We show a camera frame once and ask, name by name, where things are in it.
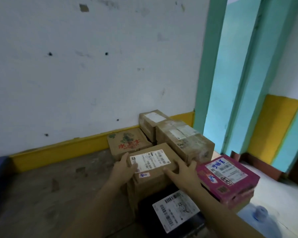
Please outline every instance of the forearm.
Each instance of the forearm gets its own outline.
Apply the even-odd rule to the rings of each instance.
[[[95,198],[85,205],[62,237],[101,237],[104,220],[119,188],[107,182]]]
[[[199,207],[211,228],[222,238],[263,238],[249,224],[244,222],[234,212],[213,198],[204,188],[189,194]]]

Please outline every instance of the floor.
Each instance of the floor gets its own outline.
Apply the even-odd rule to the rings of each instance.
[[[0,237],[59,237],[107,180],[113,164],[109,150],[104,150],[15,176],[0,204]],[[251,202],[276,217],[284,238],[297,238],[298,186],[245,166],[261,177]],[[105,237],[146,237],[121,192],[107,220]]]

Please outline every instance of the white tile floor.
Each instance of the white tile floor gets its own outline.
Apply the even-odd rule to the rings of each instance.
[[[214,152],[212,159],[218,156]],[[298,186],[277,182],[253,166],[243,165],[261,177],[251,203],[264,206],[274,216],[283,238],[298,238]]]

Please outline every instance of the person's left hand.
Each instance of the person's left hand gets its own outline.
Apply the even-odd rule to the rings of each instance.
[[[121,160],[114,164],[114,168],[108,179],[110,185],[120,188],[123,184],[127,183],[137,171],[138,164],[135,163],[131,167],[128,167],[127,158],[129,158],[129,153],[125,153],[123,157],[121,157]]]

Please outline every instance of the cardboard box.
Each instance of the cardboard box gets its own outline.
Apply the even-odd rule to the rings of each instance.
[[[214,143],[180,120],[165,121],[156,127],[157,143],[167,143],[187,164],[212,159]]]
[[[248,204],[260,178],[227,155],[198,165],[196,171],[201,183],[229,209],[234,209],[241,203]]]
[[[162,170],[167,167],[177,172],[176,160],[179,159],[180,157],[166,143],[130,154],[130,158],[127,159],[128,166],[138,163],[138,170],[127,185],[128,198],[133,210],[139,201],[172,183]]]
[[[111,154],[115,160],[119,161],[123,154],[135,152],[145,148],[152,147],[140,130],[140,128],[132,128],[118,133],[113,133],[107,136],[107,141]]]
[[[157,124],[166,120],[171,119],[159,110],[139,114],[139,126],[151,142],[156,141]]]

